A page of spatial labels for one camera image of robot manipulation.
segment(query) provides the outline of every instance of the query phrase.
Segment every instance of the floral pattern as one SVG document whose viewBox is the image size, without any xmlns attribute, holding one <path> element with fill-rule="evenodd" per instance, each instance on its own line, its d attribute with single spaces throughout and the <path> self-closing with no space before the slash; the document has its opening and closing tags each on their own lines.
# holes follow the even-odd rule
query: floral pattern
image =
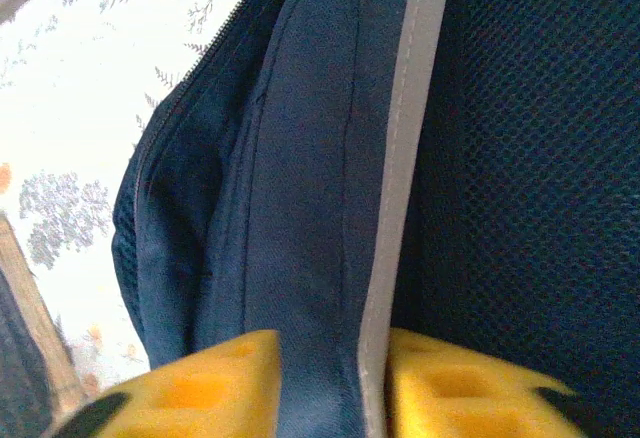
<svg viewBox="0 0 640 438">
<path fill-rule="evenodd" d="M 0 25 L 0 210 L 89 396 L 149 366 L 110 251 L 132 146 L 237 1 L 30 0 Z"/>
</svg>

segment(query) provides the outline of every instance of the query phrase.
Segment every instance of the backpack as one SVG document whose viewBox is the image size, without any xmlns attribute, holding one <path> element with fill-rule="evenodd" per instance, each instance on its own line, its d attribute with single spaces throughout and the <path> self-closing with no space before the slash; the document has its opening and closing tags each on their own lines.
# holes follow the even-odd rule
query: backpack
<svg viewBox="0 0 640 438">
<path fill-rule="evenodd" d="M 406 6 L 242 0 L 119 191 L 116 274 L 151 366 L 277 329 L 279 437 L 365 433 Z M 640 0 L 446 0 L 391 315 L 563 380 L 616 436 L 640 430 L 638 17 Z"/>
</svg>

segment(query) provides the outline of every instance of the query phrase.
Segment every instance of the wooden strip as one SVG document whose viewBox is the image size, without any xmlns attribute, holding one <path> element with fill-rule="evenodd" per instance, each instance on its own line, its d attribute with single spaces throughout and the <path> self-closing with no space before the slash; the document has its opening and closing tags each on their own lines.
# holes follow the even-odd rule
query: wooden strip
<svg viewBox="0 0 640 438">
<path fill-rule="evenodd" d="M 49 376 L 54 422 L 78 409 L 86 395 L 7 218 L 0 214 L 0 268 L 42 354 Z"/>
</svg>

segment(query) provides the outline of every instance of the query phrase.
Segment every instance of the zipper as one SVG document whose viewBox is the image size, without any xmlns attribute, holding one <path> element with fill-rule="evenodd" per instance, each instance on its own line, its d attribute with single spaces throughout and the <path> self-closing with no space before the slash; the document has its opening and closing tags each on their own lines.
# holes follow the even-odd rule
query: zipper
<svg viewBox="0 0 640 438">
<path fill-rule="evenodd" d="M 177 109 L 180 101 L 186 94 L 189 86 L 191 84 L 192 78 L 196 76 L 200 70 L 213 58 L 216 54 L 222 42 L 227 38 L 231 30 L 232 24 L 238 19 L 238 17 L 242 14 L 242 12 L 247 7 L 247 4 L 250 0 L 240 0 L 236 6 L 233 8 L 231 14 L 224 21 L 220 29 L 217 31 L 211 42 L 207 45 L 207 49 L 204 54 L 198 59 L 198 61 L 189 69 L 183 80 L 178 84 L 178 87 L 175 90 L 176 96 L 171 103 L 171 106 L 167 108 L 167 111 L 163 113 L 160 124 L 158 125 L 155 133 L 150 138 L 150 140 L 146 143 L 146 146 L 140 151 L 140 160 L 138 162 L 138 171 L 136 173 L 136 181 L 134 185 L 133 191 L 133 223 L 135 229 L 136 217 L 138 215 L 138 195 L 140 193 L 140 181 L 142 179 L 142 165 L 145 163 L 149 156 L 149 152 L 156 140 L 158 139 L 158 135 L 160 131 L 165 127 L 169 117 L 173 114 L 173 112 Z"/>
</svg>

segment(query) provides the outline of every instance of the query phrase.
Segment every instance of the yellow foam block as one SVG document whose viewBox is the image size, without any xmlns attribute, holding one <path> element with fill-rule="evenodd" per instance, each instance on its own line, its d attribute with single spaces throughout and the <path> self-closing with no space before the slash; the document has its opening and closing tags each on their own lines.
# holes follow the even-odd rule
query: yellow foam block
<svg viewBox="0 0 640 438">
<path fill-rule="evenodd" d="M 272 438 L 280 386 L 277 333 L 248 333 L 111 388 L 130 399 L 96 436 Z"/>
<path fill-rule="evenodd" d="M 387 408 L 395 438 L 577 438 L 536 388 L 546 375 L 405 330 L 391 332 Z"/>
</svg>

